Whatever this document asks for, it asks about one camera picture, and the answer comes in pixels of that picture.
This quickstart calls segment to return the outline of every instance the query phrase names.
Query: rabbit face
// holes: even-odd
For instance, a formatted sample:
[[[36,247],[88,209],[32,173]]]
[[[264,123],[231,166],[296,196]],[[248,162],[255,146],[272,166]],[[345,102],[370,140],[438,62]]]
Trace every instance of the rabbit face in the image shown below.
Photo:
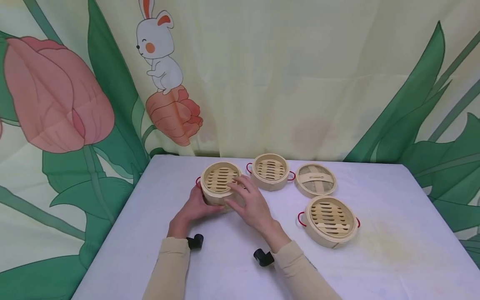
[[[146,59],[159,59],[172,54],[173,38],[167,24],[155,18],[140,22],[137,27],[137,49]]]

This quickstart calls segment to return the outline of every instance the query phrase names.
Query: orange flower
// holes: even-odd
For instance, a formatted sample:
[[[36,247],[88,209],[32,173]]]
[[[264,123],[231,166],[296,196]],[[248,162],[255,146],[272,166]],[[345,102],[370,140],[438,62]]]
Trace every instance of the orange flower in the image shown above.
[[[110,134],[112,106],[80,57],[54,41],[31,36],[7,43],[5,80],[31,144],[65,153]]]
[[[145,108],[155,127],[180,146],[190,145],[189,138],[203,123],[199,117],[200,107],[188,99],[187,90],[182,85],[166,95],[151,95]]]

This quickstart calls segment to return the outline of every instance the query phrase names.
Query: hand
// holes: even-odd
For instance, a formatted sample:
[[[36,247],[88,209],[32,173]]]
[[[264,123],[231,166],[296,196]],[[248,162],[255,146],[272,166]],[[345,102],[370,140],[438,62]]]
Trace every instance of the hand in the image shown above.
[[[225,202],[242,217],[247,225],[259,232],[264,231],[274,222],[265,198],[249,177],[242,175],[234,180],[241,183],[245,189],[242,185],[235,183],[227,183],[227,185],[244,199],[245,207],[241,207],[231,199],[226,199]]]
[[[255,228],[263,236],[273,253],[278,253],[283,246],[291,242],[291,239],[280,223],[273,219],[270,208],[255,183],[245,175],[234,180],[241,183],[245,189],[234,183],[227,185],[243,198],[245,207],[241,207],[231,199],[226,199],[225,202],[241,216],[247,225]]]
[[[224,210],[223,206],[207,205],[203,199],[202,190],[195,185],[185,205],[170,221],[167,237],[184,239],[188,235],[192,221],[221,212],[222,210]]]

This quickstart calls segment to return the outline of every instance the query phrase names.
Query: bamboo steamer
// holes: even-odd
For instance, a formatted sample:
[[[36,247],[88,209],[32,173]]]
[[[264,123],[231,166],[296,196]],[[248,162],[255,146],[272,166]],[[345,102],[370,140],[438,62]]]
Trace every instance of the bamboo steamer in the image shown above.
[[[253,163],[247,164],[247,171],[260,189],[270,192],[283,189],[289,180],[295,179],[295,173],[290,172],[287,161],[273,153],[257,156]],[[292,179],[288,179],[289,173],[293,174]]]
[[[355,237],[360,221],[340,200],[331,196],[314,197],[299,213],[298,221],[319,245],[336,249]]]
[[[225,205],[225,198],[229,198],[244,206],[243,199],[227,186],[227,183],[235,182],[233,179],[240,175],[240,168],[226,161],[207,167],[200,176],[205,202],[208,205]]]
[[[336,189],[335,175],[322,165],[305,164],[297,170],[295,175],[295,185],[303,195],[309,198],[329,195]]]

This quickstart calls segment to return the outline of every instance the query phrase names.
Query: black clip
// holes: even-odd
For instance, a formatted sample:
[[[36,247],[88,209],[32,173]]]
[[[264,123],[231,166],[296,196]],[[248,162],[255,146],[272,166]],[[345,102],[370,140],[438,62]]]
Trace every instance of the black clip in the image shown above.
[[[204,236],[197,233],[195,234],[193,239],[187,238],[187,241],[188,241],[188,248],[190,248],[190,250],[201,249],[202,245],[204,244]]]
[[[257,251],[253,253],[253,257],[255,257],[261,267],[266,267],[275,261],[271,252],[265,254],[262,249],[257,249]]]

